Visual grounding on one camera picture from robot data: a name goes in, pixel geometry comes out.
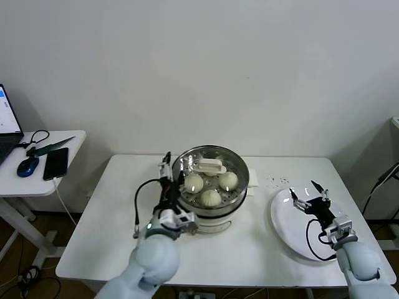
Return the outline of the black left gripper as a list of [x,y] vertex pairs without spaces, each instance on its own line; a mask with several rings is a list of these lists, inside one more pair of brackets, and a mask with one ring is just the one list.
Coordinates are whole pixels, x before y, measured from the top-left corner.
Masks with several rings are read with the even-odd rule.
[[160,177],[166,178],[161,179],[161,196],[159,201],[159,210],[171,209],[174,212],[179,212],[178,199],[180,197],[180,191],[184,188],[184,172],[181,170],[179,172],[177,181],[171,180],[171,152],[167,154],[162,159],[159,164]]

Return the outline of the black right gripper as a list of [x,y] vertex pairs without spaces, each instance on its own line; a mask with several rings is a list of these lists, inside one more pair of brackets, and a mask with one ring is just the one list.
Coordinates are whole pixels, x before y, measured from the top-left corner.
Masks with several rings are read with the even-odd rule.
[[293,205],[297,209],[305,209],[305,213],[313,215],[321,225],[331,225],[336,216],[331,212],[328,190],[324,189],[319,183],[311,181],[315,189],[320,193],[321,197],[311,199],[307,202],[300,200],[293,189],[289,189]]

